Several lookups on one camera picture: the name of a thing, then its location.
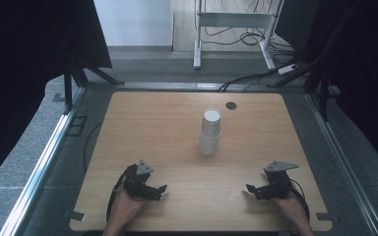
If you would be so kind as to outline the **person's left hand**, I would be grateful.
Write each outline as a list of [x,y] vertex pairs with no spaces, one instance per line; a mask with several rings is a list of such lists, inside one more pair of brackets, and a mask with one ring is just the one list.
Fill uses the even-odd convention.
[[147,203],[145,200],[133,199],[126,190],[120,187],[115,194],[108,223],[123,228],[137,216]]

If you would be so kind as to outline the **black tripod stand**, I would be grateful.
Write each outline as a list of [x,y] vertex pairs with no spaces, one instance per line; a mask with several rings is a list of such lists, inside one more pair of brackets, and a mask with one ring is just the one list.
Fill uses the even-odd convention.
[[305,67],[293,72],[285,79],[269,84],[269,88],[281,88],[308,73],[309,77],[306,79],[303,89],[305,92],[314,92],[317,88],[320,88],[318,108],[320,115],[325,121],[328,120],[327,100],[329,93],[327,62],[343,29],[343,11],[339,10],[334,12],[330,17],[326,18],[326,23],[324,27],[321,27],[321,32],[316,39],[301,53],[301,56],[311,58],[311,61]]
[[124,85],[124,82],[119,81],[112,76],[106,74],[97,67],[88,66],[87,68],[79,67],[73,63],[68,63],[64,72],[64,90],[65,90],[65,109],[64,114],[67,115],[73,109],[73,85],[75,82],[79,88],[85,88],[88,85],[88,77],[85,74],[85,70],[88,69],[100,78],[104,79],[112,85]]

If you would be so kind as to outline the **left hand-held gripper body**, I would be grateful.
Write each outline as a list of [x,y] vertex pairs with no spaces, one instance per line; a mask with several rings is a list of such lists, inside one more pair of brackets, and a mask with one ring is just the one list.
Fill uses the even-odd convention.
[[156,193],[154,187],[146,184],[154,170],[143,159],[132,164],[124,171],[123,188],[132,198],[139,198],[143,193]]

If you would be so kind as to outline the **aluminium floor rail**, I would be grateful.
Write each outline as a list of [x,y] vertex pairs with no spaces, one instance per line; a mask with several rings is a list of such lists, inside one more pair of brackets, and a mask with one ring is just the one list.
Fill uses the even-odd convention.
[[347,156],[340,146],[340,143],[332,130],[328,121],[319,112],[319,106],[316,98],[309,93],[305,94],[305,97],[311,107],[311,110],[315,116],[315,119],[327,140],[328,146],[348,184],[348,187],[353,195],[353,198],[368,226],[372,236],[378,236],[378,213],[374,205],[369,200],[363,185],[358,180],[355,172],[353,171]]
[[5,223],[0,230],[0,236],[15,236],[19,231],[85,91],[84,88],[72,90],[73,105],[70,111],[61,111],[25,185],[22,187],[6,187],[6,190],[20,190],[20,194],[6,217]]
[[302,87],[281,87],[271,88],[267,85],[245,85],[233,84],[223,87],[221,84],[211,83],[148,83],[148,82],[126,82],[124,85],[113,85],[105,83],[89,83],[93,89],[115,89],[135,91],[193,91],[193,92],[304,92]]

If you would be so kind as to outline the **white power strip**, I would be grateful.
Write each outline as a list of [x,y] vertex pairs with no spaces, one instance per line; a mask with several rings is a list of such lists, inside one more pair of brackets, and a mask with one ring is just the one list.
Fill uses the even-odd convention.
[[279,72],[280,75],[285,75],[285,74],[293,72],[297,68],[298,68],[298,66],[296,64],[290,64],[290,65],[287,65],[285,67],[278,69],[278,72]]

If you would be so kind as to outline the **black tape floor square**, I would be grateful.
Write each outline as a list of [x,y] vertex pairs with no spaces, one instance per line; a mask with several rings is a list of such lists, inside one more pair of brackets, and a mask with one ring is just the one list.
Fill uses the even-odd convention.
[[74,116],[68,126],[66,135],[68,137],[80,137],[85,129],[87,116]]

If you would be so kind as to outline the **person's right hand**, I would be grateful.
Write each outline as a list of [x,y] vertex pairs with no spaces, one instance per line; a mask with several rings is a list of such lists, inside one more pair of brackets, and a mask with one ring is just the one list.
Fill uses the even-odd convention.
[[308,218],[304,208],[294,193],[289,192],[284,199],[274,198],[273,202],[285,219],[296,229],[304,228],[308,225]]

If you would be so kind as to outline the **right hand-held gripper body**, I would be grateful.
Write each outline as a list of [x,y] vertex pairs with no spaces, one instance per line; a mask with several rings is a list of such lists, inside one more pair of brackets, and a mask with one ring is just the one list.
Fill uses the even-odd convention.
[[273,161],[264,168],[269,185],[265,188],[263,197],[265,199],[284,199],[292,189],[292,184],[287,171],[297,168],[296,164],[283,161]]

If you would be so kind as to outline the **white metal stand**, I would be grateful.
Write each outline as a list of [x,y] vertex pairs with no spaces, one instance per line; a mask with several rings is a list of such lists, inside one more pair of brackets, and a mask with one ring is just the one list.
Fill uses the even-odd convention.
[[201,27],[212,28],[250,28],[265,30],[265,38],[259,43],[260,50],[269,70],[275,70],[276,66],[270,55],[268,47],[275,31],[284,0],[279,0],[273,13],[213,13],[202,10],[203,0],[195,0],[195,26],[196,38],[194,42],[193,67],[201,68]]

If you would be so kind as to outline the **black curtain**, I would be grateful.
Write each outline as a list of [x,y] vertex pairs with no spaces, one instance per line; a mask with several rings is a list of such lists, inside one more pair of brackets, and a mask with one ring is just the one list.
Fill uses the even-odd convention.
[[111,66],[94,0],[0,0],[0,166],[70,63]]
[[378,0],[287,0],[286,29],[309,29],[307,47],[326,18],[343,11],[343,29],[327,62],[327,76],[340,89],[337,104],[378,155]]

